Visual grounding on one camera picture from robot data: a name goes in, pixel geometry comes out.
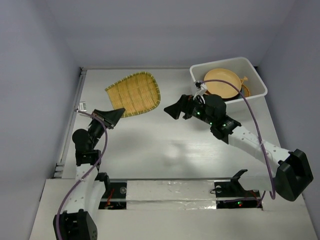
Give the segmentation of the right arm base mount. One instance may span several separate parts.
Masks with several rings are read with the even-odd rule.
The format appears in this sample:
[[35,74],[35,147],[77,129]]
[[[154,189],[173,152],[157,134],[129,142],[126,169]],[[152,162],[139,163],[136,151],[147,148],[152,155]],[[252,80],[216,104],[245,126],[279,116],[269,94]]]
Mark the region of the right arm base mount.
[[260,192],[245,190],[239,183],[239,179],[247,171],[242,169],[227,181],[214,182],[214,187],[209,193],[215,195],[217,209],[263,208]]

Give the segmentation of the orange woven round plate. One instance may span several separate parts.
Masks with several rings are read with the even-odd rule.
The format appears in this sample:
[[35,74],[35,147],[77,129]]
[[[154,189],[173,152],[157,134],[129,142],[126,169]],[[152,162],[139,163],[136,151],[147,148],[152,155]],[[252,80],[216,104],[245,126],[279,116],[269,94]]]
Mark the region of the orange woven round plate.
[[250,90],[249,90],[248,87],[247,87],[246,85],[244,85],[244,84],[241,86],[241,93],[242,93],[246,98],[248,98],[248,97],[251,96]]

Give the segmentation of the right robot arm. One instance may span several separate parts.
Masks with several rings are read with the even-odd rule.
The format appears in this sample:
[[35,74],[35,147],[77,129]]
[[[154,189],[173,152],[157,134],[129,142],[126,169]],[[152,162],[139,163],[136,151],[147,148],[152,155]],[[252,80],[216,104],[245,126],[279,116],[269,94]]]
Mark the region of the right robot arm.
[[227,145],[249,154],[267,167],[267,179],[253,177],[241,179],[237,176],[230,183],[235,196],[242,196],[248,190],[278,194],[293,202],[314,180],[307,155],[299,149],[294,151],[280,148],[262,140],[261,134],[253,134],[240,122],[226,113],[226,103],[215,94],[205,97],[185,95],[164,108],[164,111],[177,120],[183,113],[185,120],[192,117],[210,125],[213,136]]

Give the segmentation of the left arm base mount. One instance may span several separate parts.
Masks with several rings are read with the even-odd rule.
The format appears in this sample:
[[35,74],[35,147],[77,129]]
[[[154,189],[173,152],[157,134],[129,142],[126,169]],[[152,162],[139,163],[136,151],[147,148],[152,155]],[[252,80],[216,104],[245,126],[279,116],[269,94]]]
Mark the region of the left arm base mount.
[[127,208],[127,182],[110,180],[105,172],[98,173],[96,180],[103,182],[106,190],[103,194],[99,210],[125,210]]

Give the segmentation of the yellow round plate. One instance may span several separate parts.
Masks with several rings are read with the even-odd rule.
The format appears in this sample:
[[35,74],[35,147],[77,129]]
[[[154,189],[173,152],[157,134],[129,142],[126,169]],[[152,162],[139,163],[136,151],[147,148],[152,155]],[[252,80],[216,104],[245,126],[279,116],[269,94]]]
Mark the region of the yellow round plate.
[[239,94],[242,83],[237,74],[225,68],[215,68],[204,76],[207,91],[223,99],[231,99]]

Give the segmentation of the orange leaf-shaped plate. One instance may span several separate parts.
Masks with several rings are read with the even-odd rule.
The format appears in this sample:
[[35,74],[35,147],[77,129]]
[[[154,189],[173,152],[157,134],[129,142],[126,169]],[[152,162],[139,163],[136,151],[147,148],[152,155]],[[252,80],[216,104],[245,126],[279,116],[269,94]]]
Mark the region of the orange leaf-shaped plate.
[[243,78],[240,79],[241,84],[243,84],[246,81],[248,81],[248,78],[246,76],[244,76]]

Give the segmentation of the yellow green bamboo-pattern plate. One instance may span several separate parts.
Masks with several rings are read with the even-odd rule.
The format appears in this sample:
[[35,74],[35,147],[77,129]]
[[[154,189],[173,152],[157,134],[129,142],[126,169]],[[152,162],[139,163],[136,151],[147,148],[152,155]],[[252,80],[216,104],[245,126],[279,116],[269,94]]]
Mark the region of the yellow green bamboo-pattern plate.
[[105,91],[114,109],[125,109],[123,118],[148,113],[161,102],[156,79],[146,71],[128,75],[108,86]]

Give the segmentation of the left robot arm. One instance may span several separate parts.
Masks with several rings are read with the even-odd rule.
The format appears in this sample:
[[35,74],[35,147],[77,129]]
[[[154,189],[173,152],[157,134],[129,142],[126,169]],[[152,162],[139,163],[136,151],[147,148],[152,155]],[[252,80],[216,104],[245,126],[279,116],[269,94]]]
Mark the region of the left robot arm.
[[75,183],[63,198],[53,218],[55,237],[58,240],[96,240],[98,228],[94,218],[101,199],[111,191],[110,178],[100,172],[106,148],[96,149],[107,130],[113,129],[125,112],[124,108],[111,111],[95,109],[91,114],[77,110],[91,119],[88,129],[77,129],[72,134],[75,145]]

